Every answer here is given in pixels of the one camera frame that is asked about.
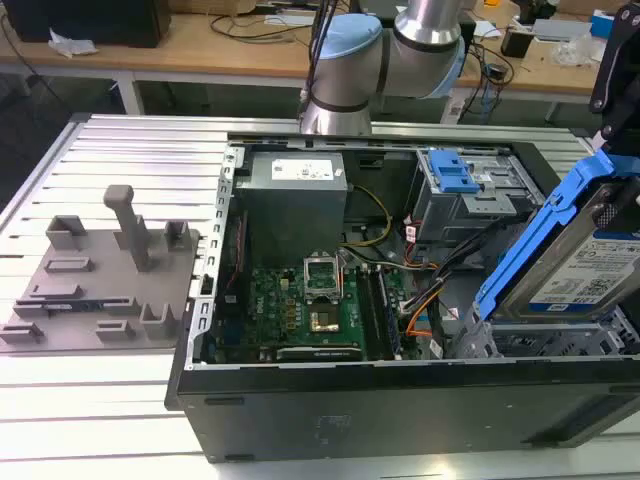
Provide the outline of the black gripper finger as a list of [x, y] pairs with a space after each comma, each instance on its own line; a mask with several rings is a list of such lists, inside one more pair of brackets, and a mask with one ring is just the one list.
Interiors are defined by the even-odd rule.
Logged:
[[594, 219], [604, 232], [639, 231], [639, 178], [630, 177], [613, 184], [612, 197]]

